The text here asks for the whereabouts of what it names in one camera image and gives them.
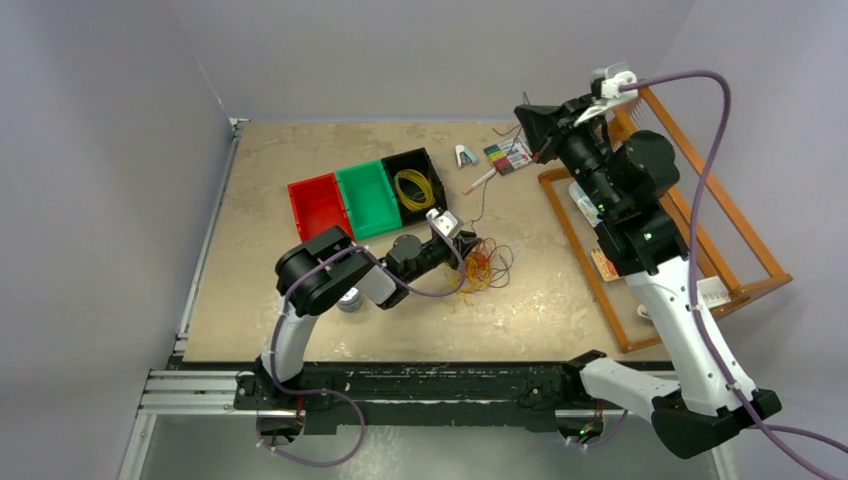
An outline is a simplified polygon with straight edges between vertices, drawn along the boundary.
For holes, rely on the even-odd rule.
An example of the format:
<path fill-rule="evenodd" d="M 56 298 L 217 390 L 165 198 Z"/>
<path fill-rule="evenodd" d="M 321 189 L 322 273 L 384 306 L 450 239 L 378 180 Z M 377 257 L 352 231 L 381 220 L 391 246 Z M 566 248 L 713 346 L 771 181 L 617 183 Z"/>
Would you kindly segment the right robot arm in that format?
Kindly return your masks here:
<path fill-rule="evenodd" d="M 680 177 L 671 143 L 639 130 L 613 146 L 589 96 L 520 105 L 514 113 L 534 160 L 560 160 L 598 210 L 598 244 L 646 307 L 678 375 L 666 381 L 587 353 L 562 379 L 564 399 L 576 407 L 609 401 L 646 419 L 681 459 L 778 413 L 777 394 L 758 388 L 737 364 L 690 280 L 689 247 L 661 204 Z"/>

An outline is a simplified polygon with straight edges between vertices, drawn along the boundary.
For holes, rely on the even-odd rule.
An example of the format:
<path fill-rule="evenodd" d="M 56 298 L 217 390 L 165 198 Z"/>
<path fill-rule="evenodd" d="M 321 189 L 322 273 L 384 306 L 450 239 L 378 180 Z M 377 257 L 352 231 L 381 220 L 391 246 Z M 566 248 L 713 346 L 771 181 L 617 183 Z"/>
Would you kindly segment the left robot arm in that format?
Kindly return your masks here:
<path fill-rule="evenodd" d="M 295 402 L 301 390 L 295 378 L 303 370 L 315 325 L 350 290 L 357 290 L 382 310 L 396 307 L 410 294 L 440 298 L 458 290 L 426 292 L 412 283 L 441 265 L 461 270 L 481 238 L 459 227 L 448 232 L 435 225 L 430 229 L 430 240 L 401 235 L 378 258 L 341 228 L 331 227 L 280 257 L 275 265 L 280 314 L 255 369 L 264 401 L 275 409 Z"/>

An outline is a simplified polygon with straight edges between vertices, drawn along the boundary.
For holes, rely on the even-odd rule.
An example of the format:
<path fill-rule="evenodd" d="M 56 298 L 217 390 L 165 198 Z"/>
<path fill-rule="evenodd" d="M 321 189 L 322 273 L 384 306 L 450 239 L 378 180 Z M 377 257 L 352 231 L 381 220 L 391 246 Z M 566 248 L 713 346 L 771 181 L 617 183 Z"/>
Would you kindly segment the marker pen pack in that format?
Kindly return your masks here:
<path fill-rule="evenodd" d="M 533 163 L 533 154 L 521 136 L 491 144 L 483 149 L 483 153 L 496 173 L 501 176 Z"/>

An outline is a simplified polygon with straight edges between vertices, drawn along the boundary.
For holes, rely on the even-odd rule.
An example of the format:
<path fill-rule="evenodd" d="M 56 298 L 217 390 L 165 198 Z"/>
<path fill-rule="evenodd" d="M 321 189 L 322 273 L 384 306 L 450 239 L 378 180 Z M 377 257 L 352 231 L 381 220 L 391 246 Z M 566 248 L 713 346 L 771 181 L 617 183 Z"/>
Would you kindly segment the loose white marker pen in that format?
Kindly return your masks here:
<path fill-rule="evenodd" d="M 498 174 L 498 172 L 497 172 L 497 170 L 496 170 L 495 168 L 492 168 L 492 169 L 488 170 L 488 171 L 487 171 L 486 173 L 484 173 L 484 174 L 483 174 L 480 178 L 478 178 L 477 180 L 475 180 L 474 182 L 472 182 L 469 186 L 467 186 L 467 187 L 463 190 L 462 194 L 463 194 L 464 196 L 468 196 L 468 195 L 470 195 L 470 194 L 471 194 L 474 190 L 476 190 L 476 189 L 478 189 L 479 187 L 481 187 L 481 186 L 485 185 L 485 184 L 486 184 L 489 180 L 491 180 L 491 179 L 492 179 L 493 177 L 495 177 L 497 174 Z"/>

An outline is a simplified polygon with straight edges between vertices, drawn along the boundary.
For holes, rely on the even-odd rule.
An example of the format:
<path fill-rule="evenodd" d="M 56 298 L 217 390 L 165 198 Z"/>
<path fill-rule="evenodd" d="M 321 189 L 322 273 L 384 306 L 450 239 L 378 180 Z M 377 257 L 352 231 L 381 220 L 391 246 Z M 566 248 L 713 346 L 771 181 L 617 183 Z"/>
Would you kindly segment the black plastic bin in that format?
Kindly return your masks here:
<path fill-rule="evenodd" d="M 425 148 L 384 157 L 381 163 L 403 226 L 424 221 L 432 208 L 448 208 L 443 182 Z"/>

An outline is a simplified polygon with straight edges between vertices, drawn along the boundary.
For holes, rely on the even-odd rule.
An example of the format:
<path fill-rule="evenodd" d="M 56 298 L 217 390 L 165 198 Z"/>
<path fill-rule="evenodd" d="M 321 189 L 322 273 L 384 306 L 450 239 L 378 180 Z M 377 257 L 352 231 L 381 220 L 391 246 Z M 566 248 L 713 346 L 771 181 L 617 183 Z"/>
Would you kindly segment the blue white plastic packet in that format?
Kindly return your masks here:
<path fill-rule="evenodd" d="M 578 210 L 591 227 L 595 228 L 601 222 L 599 210 L 577 182 L 573 182 L 568 191 Z"/>

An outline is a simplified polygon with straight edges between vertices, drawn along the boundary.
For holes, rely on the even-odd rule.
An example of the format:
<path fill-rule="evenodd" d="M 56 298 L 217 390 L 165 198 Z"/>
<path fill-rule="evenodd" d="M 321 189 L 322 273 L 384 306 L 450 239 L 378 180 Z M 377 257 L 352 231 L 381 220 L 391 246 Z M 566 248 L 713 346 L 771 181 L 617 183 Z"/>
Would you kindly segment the green plastic bin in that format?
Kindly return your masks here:
<path fill-rule="evenodd" d="M 335 176 L 356 239 L 402 227 L 396 196 L 380 160 L 339 169 Z"/>

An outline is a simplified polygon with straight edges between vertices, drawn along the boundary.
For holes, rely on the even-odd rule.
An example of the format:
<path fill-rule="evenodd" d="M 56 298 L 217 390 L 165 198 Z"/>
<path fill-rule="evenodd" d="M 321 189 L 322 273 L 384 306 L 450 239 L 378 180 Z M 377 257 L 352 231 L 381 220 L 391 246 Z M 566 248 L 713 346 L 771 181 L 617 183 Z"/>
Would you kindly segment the round blue white tin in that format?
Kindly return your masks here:
<path fill-rule="evenodd" d="M 364 295 L 361 290 L 353 287 L 338 300 L 336 306 L 342 312 L 353 313 L 359 310 L 363 303 Z"/>

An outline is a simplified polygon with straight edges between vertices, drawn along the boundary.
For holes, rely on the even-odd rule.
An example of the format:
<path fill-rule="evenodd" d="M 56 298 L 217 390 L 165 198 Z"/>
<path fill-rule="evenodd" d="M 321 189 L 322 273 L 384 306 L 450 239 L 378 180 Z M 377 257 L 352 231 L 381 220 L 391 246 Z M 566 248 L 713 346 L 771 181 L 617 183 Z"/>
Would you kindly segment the red plastic bin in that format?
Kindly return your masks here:
<path fill-rule="evenodd" d="M 328 173 L 290 183 L 288 193 L 298 235 L 302 242 L 332 226 L 352 234 L 336 176 Z"/>

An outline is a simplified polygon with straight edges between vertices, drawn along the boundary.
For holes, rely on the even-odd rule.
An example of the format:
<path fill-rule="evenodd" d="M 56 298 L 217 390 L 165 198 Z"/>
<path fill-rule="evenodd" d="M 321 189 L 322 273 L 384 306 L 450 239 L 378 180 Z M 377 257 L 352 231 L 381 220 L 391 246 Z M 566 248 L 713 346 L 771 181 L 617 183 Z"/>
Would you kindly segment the white plastic object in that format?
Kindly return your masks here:
<path fill-rule="evenodd" d="M 649 321 L 649 322 L 653 321 L 653 317 L 650 315 L 650 313 L 647 310 L 647 307 L 644 304 L 640 304 L 637 307 L 637 314 L 640 318 L 643 318 L 646 321 Z"/>

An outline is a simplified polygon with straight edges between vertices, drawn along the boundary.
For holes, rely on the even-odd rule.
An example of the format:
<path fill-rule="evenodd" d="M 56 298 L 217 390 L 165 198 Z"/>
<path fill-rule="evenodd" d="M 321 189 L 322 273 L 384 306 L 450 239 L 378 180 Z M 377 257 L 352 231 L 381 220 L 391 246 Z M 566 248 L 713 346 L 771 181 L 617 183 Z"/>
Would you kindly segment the wooden rack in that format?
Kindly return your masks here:
<path fill-rule="evenodd" d="M 609 126 L 615 143 L 638 130 L 653 130 L 673 144 L 681 182 L 662 198 L 661 204 L 681 233 L 687 234 L 694 211 L 694 189 L 705 165 L 705 153 L 698 150 L 650 88 L 642 89 L 635 102 L 617 109 Z M 598 274 L 590 250 L 600 247 L 593 228 L 569 195 L 569 186 L 574 182 L 571 174 L 564 168 L 547 170 L 539 174 L 538 181 L 600 306 L 616 350 L 632 354 L 660 344 L 653 324 L 638 316 L 640 302 L 624 280 L 604 282 Z M 731 295 L 729 304 L 711 310 L 715 320 L 791 282 L 791 275 L 715 176 L 709 177 L 697 212 L 698 275 L 718 276 Z"/>

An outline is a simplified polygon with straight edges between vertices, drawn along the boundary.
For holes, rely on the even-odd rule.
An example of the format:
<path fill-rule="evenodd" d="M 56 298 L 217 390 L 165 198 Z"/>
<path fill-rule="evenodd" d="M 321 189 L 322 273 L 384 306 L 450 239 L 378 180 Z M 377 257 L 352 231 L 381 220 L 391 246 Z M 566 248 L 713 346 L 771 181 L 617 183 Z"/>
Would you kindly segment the white red cardboard box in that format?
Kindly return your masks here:
<path fill-rule="evenodd" d="M 731 302 L 730 292 L 718 276 L 699 279 L 696 286 L 703 304 L 708 309 L 717 308 Z"/>

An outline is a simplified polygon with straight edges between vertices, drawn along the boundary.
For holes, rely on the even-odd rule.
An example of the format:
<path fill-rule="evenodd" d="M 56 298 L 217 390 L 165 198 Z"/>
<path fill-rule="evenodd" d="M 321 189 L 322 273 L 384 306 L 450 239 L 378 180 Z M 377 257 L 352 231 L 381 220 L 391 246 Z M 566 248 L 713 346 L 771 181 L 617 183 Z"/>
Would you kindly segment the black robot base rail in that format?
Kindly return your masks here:
<path fill-rule="evenodd" d="M 340 426 L 519 427 L 598 437 L 618 407 L 576 386 L 566 361 L 308 362 L 295 395 L 265 397 L 256 366 L 236 375 L 234 407 L 262 417 L 288 411 L 310 435 Z"/>

